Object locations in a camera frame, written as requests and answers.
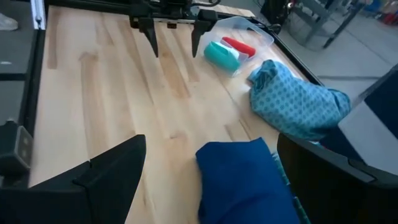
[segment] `clear plastic container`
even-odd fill
[[[230,37],[246,45],[254,47],[256,50],[256,53],[252,57],[249,57],[248,54],[244,54],[241,52],[239,53],[239,68],[235,71],[226,72],[231,77],[239,75],[243,70],[245,64],[247,64],[250,60],[256,58],[259,52],[262,52],[264,49],[267,49],[269,46],[271,46],[272,43],[274,43],[274,38],[272,38],[262,29],[258,28],[243,17],[235,16],[229,19],[222,19],[218,21],[210,32],[205,33],[201,37],[199,44],[200,54],[204,56],[204,51],[206,47],[212,41],[221,43],[228,47],[232,47],[223,40],[223,37]]]

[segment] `wood grain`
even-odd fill
[[[126,223],[198,223],[195,153],[202,145],[262,137],[275,150],[278,132],[251,111],[246,78],[269,58],[299,77],[281,51],[271,46],[228,78],[192,58],[189,25],[172,30],[159,23],[156,31],[159,58],[127,16],[50,7],[30,185],[145,134],[146,163]]]

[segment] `polka dot fabric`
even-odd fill
[[[248,79],[252,110],[298,138],[321,139],[351,109],[346,94],[295,78],[280,62],[266,60]]]

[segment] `towel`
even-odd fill
[[[267,144],[209,142],[197,153],[201,224],[300,223]]]
[[[266,60],[248,78],[252,110],[285,134],[317,141],[351,110],[338,90],[295,78],[282,63]]]

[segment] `wooden table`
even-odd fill
[[[127,16],[50,7],[29,185],[145,134],[146,164],[126,223],[197,223],[195,152],[204,143],[263,137],[275,150],[278,132],[250,109],[250,71],[228,78],[192,58],[191,30],[156,24],[155,58]],[[275,45],[251,69],[269,58],[299,75]]]

